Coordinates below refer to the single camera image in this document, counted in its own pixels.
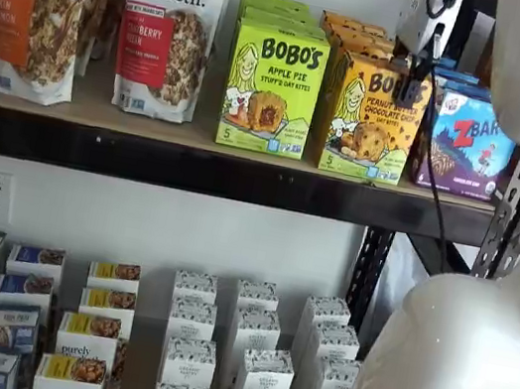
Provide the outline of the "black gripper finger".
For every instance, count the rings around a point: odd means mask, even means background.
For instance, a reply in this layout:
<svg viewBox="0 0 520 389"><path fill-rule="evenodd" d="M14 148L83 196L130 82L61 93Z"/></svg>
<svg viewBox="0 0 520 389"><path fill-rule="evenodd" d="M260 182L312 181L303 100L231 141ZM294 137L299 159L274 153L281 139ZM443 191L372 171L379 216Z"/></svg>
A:
<svg viewBox="0 0 520 389"><path fill-rule="evenodd" d="M430 57L414 55L413 66L409 70L399 69L399 89L395 95L396 104L415 106L422 101L424 92L431 86L431 75L435 61Z"/></svg>
<svg viewBox="0 0 520 389"><path fill-rule="evenodd" d="M394 52L391 64L400 69L409 70L413 66L414 55L407 52Z"/></svg>

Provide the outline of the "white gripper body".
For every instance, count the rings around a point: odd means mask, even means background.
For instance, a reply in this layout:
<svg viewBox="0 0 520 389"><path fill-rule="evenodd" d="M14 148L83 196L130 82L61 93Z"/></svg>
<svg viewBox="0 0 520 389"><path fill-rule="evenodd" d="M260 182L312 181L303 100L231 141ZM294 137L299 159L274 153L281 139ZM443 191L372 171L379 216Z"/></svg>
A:
<svg viewBox="0 0 520 389"><path fill-rule="evenodd" d="M403 0L396 37L412 55L435 58L449 42L463 0Z"/></svg>

